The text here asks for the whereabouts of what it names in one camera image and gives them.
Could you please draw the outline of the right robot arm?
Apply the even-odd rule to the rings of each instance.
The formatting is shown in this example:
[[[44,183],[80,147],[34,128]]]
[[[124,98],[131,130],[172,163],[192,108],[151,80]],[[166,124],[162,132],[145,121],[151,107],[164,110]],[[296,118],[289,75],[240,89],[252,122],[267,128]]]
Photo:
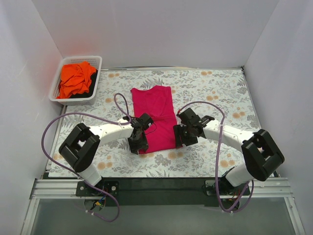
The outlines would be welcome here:
[[[270,133],[244,131],[220,122],[211,116],[199,117],[188,108],[178,113],[180,124],[173,127],[176,147],[198,143],[198,138],[220,141],[243,154],[244,163],[235,166],[209,187],[211,192],[234,194],[239,186],[251,180],[264,182],[285,161]]]

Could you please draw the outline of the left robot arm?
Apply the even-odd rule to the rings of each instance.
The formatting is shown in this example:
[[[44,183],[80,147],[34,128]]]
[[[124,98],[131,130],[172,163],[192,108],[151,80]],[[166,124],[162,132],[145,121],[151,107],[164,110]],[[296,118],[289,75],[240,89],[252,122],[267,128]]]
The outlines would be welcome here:
[[[123,117],[118,124],[86,126],[77,124],[59,147],[60,155],[74,172],[86,181],[87,190],[94,196],[104,190],[102,177],[92,161],[98,147],[119,139],[127,139],[133,154],[149,148],[145,131],[153,125],[153,119],[146,113],[140,117]]]

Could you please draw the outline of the magenta t shirt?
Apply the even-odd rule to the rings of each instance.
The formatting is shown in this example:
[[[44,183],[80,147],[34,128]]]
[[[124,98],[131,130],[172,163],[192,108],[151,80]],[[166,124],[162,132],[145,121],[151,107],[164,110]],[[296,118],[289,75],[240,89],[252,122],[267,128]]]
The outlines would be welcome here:
[[[177,125],[169,86],[156,85],[148,90],[131,89],[134,114],[136,117],[148,114],[153,125],[145,131],[148,149],[140,150],[140,154],[174,149],[176,140],[173,127]]]

